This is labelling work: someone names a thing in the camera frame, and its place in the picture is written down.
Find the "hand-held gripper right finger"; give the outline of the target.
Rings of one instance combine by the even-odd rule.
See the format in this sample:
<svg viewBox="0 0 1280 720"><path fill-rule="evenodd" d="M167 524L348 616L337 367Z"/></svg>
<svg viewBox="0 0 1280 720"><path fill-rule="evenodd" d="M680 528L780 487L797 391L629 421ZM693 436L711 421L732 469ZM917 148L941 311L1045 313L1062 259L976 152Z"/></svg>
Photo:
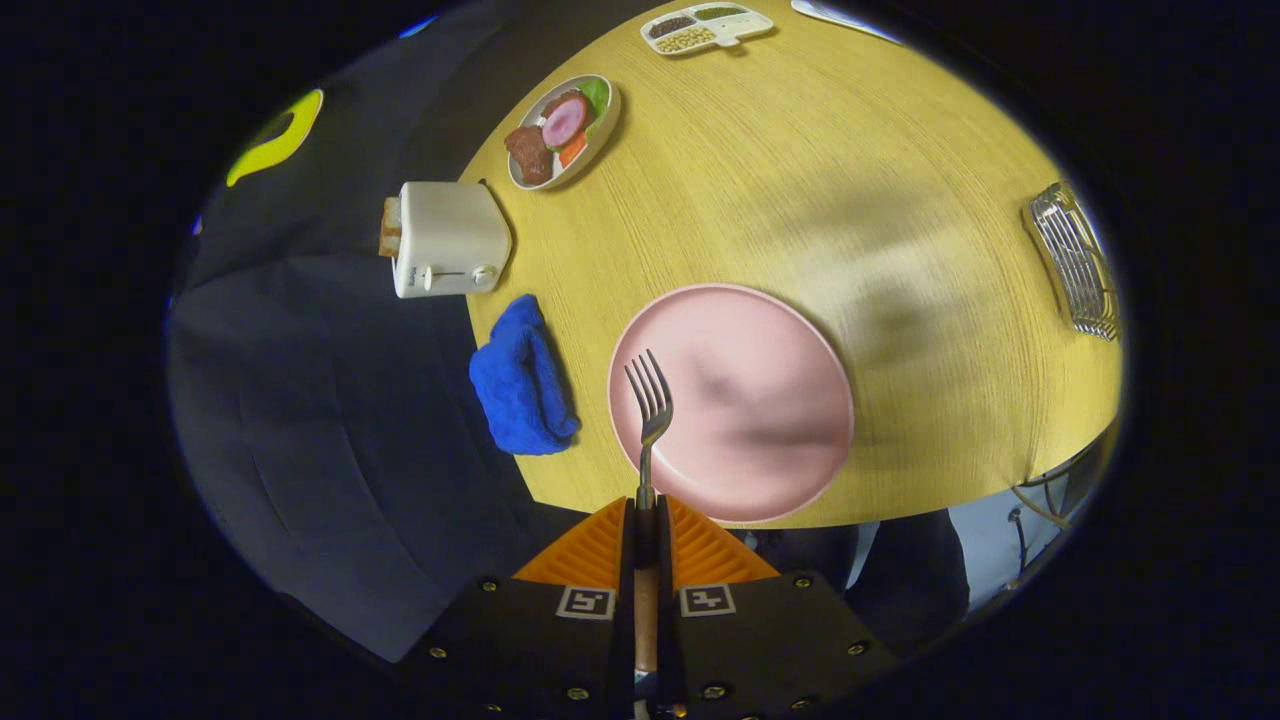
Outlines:
<svg viewBox="0 0 1280 720"><path fill-rule="evenodd" d="M658 717L818 717L900 666L819 573L777 571L669 495L655 533Z"/></svg>

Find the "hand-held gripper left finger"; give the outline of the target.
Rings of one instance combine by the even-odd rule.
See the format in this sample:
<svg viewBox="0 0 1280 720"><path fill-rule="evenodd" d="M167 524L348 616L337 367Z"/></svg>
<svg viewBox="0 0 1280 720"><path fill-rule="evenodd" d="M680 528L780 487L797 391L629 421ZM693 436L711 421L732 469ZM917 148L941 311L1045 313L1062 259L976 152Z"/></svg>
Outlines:
<svg viewBox="0 0 1280 720"><path fill-rule="evenodd" d="M580 521L512 577L472 579L401 660L454 719L634 716L634 501Z"/></svg>

